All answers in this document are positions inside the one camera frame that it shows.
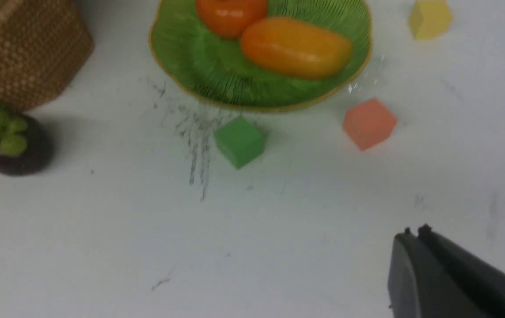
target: wicker basket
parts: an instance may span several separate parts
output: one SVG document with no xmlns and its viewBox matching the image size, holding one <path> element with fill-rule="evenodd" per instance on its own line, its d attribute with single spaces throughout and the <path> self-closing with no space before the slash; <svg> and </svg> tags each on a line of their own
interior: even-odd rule
<svg viewBox="0 0 505 318">
<path fill-rule="evenodd" d="M 12 110 L 58 97 L 92 51 L 73 0 L 0 0 L 0 102 Z"/>
</svg>

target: plastic fruit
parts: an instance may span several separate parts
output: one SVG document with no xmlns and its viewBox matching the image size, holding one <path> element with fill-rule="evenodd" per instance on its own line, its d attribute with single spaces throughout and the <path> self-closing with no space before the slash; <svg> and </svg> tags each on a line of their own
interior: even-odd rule
<svg viewBox="0 0 505 318">
<path fill-rule="evenodd" d="M 0 173 L 28 175 L 44 169 L 54 146 L 46 129 L 24 114 L 0 111 Z"/>
<path fill-rule="evenodd" d="M 226 39 L 238 38 L 268 14 L 267 0 L 195 0 L 195 7 L 203 24 Z"/>
<path fill-rule="evenodd" d="M 345 69 L 353 43 L 340 34 L 291 18 L 268 18 L 248 27 L 240 48 L 254 64 L 288 76 L 324 79 Z"/>
</svg>

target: white surface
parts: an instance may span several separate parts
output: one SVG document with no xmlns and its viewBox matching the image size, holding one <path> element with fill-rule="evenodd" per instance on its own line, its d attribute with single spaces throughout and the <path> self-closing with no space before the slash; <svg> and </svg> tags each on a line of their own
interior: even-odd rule
<svg viewBox="0 0 505 318">
<path fill-rule="evenodd" d="M 376 85 L 246 115 L 270 139 L 234 171 L 208 133 L 235 113 L 152 59 L 157 1 L 84 0 L 95 53 L 34 112 L 57 161 L 0 176 L 0 318 L 387 318 L 392 238 L 424 222 L 505 271 L 505 2 L 451 1 L 433 42 L 411 40 L 411 4 L 371 2 Z M 402 124 L 359 153 L 340 124 L 372 96 Z"/>
</svg>

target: green plate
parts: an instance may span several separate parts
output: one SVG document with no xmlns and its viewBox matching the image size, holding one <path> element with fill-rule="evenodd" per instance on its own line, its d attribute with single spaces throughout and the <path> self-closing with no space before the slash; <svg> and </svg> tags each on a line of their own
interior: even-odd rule
<svg viewBox="0 0 505 318">
<path fill-rule="evenodd" d="M 183 89 L 205 102 L 250 111 L 290 111 L 313 105 L 355 79 L 372 52 L 372 18 L 364 0 L 269 0 L 269 16 L 289 16 L 353 42 L 345 69 L 328 79 L 303 80 L 248 62 L 237 41 L 212 34 L 194 0 L 162 0 L 150 45 L 156 61 Z"/>
</svg>

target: toy mangosteen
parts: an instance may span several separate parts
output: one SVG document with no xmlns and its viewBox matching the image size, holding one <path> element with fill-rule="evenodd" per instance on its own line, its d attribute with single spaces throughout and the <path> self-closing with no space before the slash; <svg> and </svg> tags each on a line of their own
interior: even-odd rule
<svg viewBox="0 0 505 318">
<path fill-rule="evenodd" d="M 28 175 L 44 169 L 54 146 L 36 119 L 0 110 L 0 173 Z"/>
</svg>

